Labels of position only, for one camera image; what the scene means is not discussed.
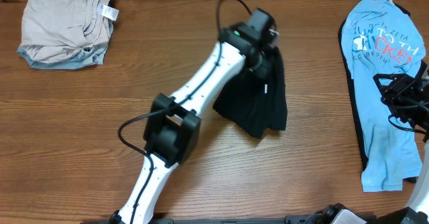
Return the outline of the black t-shirt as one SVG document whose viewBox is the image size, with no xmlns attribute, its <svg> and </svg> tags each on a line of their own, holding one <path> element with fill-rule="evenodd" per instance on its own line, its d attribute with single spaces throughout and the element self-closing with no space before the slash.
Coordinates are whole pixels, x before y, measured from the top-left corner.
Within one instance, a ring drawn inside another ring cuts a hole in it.
<svg viewBox="0 0 429 224">
<path fill-rule="evenodd" d="M 284 131 L 287 123 L 284 63 L 279 48 L 273 49 L 271 58 L 272 70 L 267 79 L 242 70 L 222 88 L 212 106 L 220 116 L 258 139 L 266 129 Z"/>
</svg>

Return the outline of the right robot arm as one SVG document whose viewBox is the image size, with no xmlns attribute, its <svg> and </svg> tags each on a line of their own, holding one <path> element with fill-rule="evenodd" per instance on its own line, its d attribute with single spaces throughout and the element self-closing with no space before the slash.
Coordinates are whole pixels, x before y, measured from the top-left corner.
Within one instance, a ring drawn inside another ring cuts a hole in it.
<svg viewBox="0 0 429 224">
<path fill-rule="evenodd" d="M 406 73 L 373 77 L 381 102 L 387 107 L 393 128 L 420 135 L 423 167 L 403 203 L 384 213 L 356 212 L 342 203 L 330 204 L 300 220 L 300 223 L 427 223 L 428 222 L 428 66 L 415 76 Z"/>
</svg>

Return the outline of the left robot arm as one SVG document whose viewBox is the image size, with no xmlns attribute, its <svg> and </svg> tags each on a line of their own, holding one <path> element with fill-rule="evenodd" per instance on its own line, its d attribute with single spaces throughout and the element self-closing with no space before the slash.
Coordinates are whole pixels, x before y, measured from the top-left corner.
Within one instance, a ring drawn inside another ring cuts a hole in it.
<svg viewBox="0 0 429 224">
<path fill-rule="evenodd" d="M 171 173 L 192 154 L 200 131 L 201 115 L 219 91 L 242 70 L 260 78 L 271 71 L 267 51 L 275 47 L 274 18 L 257 8 L 247 22 L 219 32 L 210 56 L 194 76 L 169 97 L 159 94 L 149 113 L 126 121 L 146 120 L 143 166 L 125 205 L 110 223 L 149 223 L 157 200 Z"/>
</svg>

